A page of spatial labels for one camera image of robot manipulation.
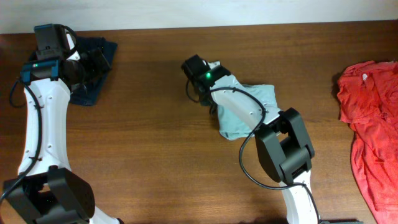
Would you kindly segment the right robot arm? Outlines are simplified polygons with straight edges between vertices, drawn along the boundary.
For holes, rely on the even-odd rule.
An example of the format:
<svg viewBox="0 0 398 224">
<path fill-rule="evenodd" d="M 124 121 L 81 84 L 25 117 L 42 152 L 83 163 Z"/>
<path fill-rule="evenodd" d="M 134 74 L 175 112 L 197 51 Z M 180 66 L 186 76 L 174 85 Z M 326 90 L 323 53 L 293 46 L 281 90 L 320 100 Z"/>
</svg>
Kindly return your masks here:
<svg viewBox="0 0 398 224">
<path fill-rule="evenodd" d="M 261 167 L 283 194 L 287 221 L 320 223 L 310 187 L 315 150 L 300 113 L 294 108 L 282 111 L 253 96 L 219 61 L 194 55 L 181 69 L 201 104 L 222 106 L 249 127 Z"/>
</svg>

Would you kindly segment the light blue t-shirt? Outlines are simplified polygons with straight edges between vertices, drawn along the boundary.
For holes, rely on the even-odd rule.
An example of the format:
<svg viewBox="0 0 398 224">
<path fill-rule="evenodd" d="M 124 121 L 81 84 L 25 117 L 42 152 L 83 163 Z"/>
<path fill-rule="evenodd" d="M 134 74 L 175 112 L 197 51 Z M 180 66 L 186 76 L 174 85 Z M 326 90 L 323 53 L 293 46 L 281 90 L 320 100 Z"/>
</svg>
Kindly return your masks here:
<svg viewBox="0 0 398 224">
<path fill-rule="evenodd" d="M 256 97 L 264 106 L 278 107 L 274 85 L 243 84 L 243 87 L 245 87 L 246 92 Z M 217 115 L 220 127 L 219 133 L 227 140 L 234 141 L 245 138 L 251 132 L 251 129 L 244 122 L 224 106 L 217 106 Z"/>
</svg>

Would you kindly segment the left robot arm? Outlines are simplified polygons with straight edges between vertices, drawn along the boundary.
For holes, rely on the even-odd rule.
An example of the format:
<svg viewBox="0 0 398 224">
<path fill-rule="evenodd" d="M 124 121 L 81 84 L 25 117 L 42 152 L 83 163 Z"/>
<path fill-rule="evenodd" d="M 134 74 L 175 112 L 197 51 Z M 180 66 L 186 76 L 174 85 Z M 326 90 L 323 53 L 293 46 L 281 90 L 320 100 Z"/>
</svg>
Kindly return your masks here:
<svg viewBox="0 0 398 224">
<path fill-rule="evenodd" d="M 61 24 L 36 26 L 34 33 L 36 49 L 17 79 L 27 108 L 24 153 L 1 200 L 29 224 L 120 223 L 96 206 L 90 184 L 72 172 L 66 144 L 68 105 L 96 103 L 117 44 L 79 37 Z"/>
</svg>

